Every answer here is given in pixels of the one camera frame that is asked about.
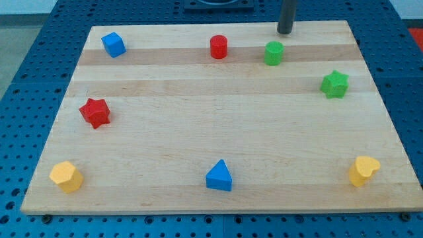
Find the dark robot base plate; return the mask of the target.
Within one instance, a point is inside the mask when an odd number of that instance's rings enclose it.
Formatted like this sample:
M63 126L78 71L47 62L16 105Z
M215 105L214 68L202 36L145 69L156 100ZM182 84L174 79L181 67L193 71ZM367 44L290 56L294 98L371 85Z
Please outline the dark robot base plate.
M184 0L183 9L185 13L197 11L214 11L214 10L247 10L254 9L253 0Z

